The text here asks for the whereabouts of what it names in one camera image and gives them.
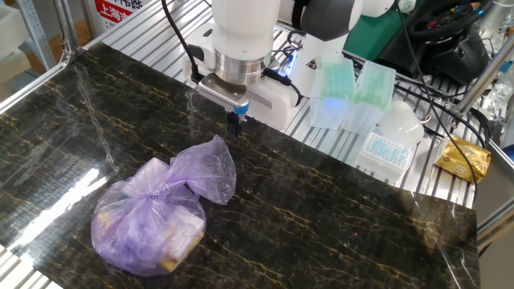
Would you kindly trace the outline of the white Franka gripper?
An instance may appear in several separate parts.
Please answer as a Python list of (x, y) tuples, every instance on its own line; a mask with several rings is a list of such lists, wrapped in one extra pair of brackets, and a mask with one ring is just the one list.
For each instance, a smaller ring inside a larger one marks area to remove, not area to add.
[(222, 106), (226, 114), (227, 131), (238, 136), (246, 116), (284, 130), (297, 113), (297, 92), (293, 87), (268, 76), (276, 75), (271, 68), (275, 59), (240, 61), (217, 52), (213, 47), (215, 24), (201, 25), (186, 38), (188, 48), (198, 65), (201, 80), (192, 76), (191, 62), (183, 58), (183, 72), (188, 82), (195, 84), (198, 93)]

